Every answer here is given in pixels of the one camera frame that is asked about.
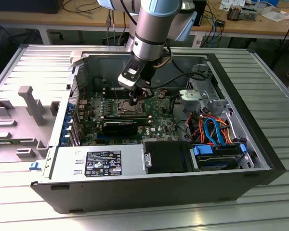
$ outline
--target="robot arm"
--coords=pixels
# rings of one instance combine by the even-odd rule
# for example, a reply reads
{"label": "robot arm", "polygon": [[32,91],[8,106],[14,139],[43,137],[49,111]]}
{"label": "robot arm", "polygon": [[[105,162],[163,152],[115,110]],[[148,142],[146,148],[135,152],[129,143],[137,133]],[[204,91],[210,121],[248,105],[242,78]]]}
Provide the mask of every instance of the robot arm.
{"label": "robot arm", "polygon": [[148,86],[155,74],[163,53],[166,39],[187,39],[197,13],[192,0],[98,0],[101,6],[130,13],[138,13],[135,30],[130,31],[133,39],[131,58],[118,82],[131,90],[130,104],[152,97]]}

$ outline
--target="wooden desk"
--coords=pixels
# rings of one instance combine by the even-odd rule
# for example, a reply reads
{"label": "wooden desk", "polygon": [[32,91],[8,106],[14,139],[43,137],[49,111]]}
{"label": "wooden desk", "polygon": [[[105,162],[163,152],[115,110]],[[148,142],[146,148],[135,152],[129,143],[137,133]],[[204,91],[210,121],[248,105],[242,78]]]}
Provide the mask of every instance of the wooden desk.
{"label": "wooden desk", "polygon": [[[209,0],[212,12],[218,19],[226,21],[223,37],[243,37],[243,38],[262,38],[262,39],[283,39],[289,27],[289,21],[274,22],[260,15],[255,22],[250,21],[229,21],[226,18],[226,11],[219,11],[221,0]],[[76,0],[77,5],[91,3],[93,0]],[[92,9],[98,6],[98,3],[90,6],[84,6],[82,10]],[[278,7],[288,8],[289,3],[280,2]],[[73,2],[68,3],[66,8],[76,10]],[[47,30],[89,30],[106,31],[106,16],[108,9],[99,8],[92,12],[92,18],[85,17],[78,13],[70,13],[61,9],[57,14],[42,13],[18,13],[18,12],[0,12],[0,23],[4,27],[34,28],[41,33],[43,43],[51,44]],[[123,13],[115,12],[116,30],[123,29]],[[209,34],[211,26],[207,19],[202,20],[201,26],[193,27],[191,35],[195,35],[194,46],[197,46],[203,36]]]}

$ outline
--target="warning label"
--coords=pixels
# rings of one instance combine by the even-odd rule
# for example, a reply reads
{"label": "warning label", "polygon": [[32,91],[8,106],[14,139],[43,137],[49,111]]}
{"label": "warning label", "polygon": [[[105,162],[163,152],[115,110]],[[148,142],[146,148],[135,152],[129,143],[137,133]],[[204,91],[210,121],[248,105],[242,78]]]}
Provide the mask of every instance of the warning label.
{"label": "warning label", "polygon": [[122,175],[121,151],[88,152],[86,177]]}

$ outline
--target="workbench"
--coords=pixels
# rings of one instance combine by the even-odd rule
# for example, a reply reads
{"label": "workbench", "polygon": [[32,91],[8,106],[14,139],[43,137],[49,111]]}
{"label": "workbench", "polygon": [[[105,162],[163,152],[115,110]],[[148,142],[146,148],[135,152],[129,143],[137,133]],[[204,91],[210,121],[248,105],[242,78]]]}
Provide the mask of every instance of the workbench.
{"label": "workbench", "polygon": [[[76,0],[77,5],[92,3],[93,0]],[[283,39],[288,28],[289,21],[283,20],[275,22],[260,15],[257,16],[255,22],[251,21],[229,21],[226,17],[226,11],[220,11],[219,3],[221,0],[209,0],[212,12],[217,16],[217,19],[226,21],[223,31],[223,37],[241,37],[241,38],[259,38],[259,39]],[[82,10],[92,9],[98,6],[84,6]],[[278,7],[288,8],[289,2],[280,2]],[[75,11],[75,5],[70,2],[66,8]],[[76,30],[76,31],[106,31],[106,17],[108,9],[99,8],[92,12],[92,18],[70,13],[61,9],[57,14],[42,14],[42,13],[18,13],[18,12],[0,12],[0,23],[3,27],[37,29],[40,32],[44,44],[51,44],[51,39],[48,30]],[[115,11],[116,31],[123,30],[123,13]],[[207,19],[203,19],[201,26],[194,26],[191,35],[195,36],[193,47],[198,47],[204,36],[211,31],[211,26]]]}
{"label": "workbench", "polygon": [[[60,101],[64,84],[72,73],[72,51],[123,47],[45,46],[19,48],[0,75],[0,100],[13,84],[38,82],[35,92],[43,102]],[[213,53],[287,172],[270,185],[256,187],[236,201],[141,208],[92,213],[58,214],[31,188],[42,174],[29,171],[30,162],[0,163],[0,230],[289,230],[289,92],[256,53],[245,49],[172,48],[174,55],[186,49],[197,54]],[[49,86],[53,95],[43,94]]]}

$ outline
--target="blue cable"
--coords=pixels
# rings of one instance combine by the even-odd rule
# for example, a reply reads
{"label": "blue cable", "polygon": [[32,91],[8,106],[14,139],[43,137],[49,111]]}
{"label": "blue cable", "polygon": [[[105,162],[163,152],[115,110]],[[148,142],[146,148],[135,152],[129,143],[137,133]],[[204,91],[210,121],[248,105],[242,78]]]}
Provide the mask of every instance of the blue cable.
{"label": "blue cable", "polygon": [[208,129],[208,126],[209,126],[209,121],[213,121],[214,125],[215,125],[215,129],[216,129],[216,135],[217,135],[217,139],[218,139],[218,142],[222,145],[222,146],[226,146],[226,143],[223,139],[223,137],[221,136],[221,133],[220,133],[220,128],[218,126],[218,123],[215,119],[213,118],[208,118],[206,119],[206,122],[204,123],[204,131],[206,133],[206,136],[208,137],[208,139],[210,141],[212,141],[212,143],[216,146],[217,143],[216,141],[210,136],[210,133],[209,133],[209,129]]}
{"label": "blue cable", "polygon": [[213,42],[214,42],[214,39],[215,39],[215,32],[216,32],[216,27],[215,27],[215,23],[214,23],[214,21],[213,21],[213,19],[212,18],[210,18],[210,17],[208,17],[208,16],[205,16],[206,18],[208,18],[208,19],[210,19],[211,20],[211,22],[212,22],[212,25],[213,25],[213,38],[212,38],[212,40],[211,40],[211,44],[210,44],[210,47],[212,47],[212,45],[213,45]]}

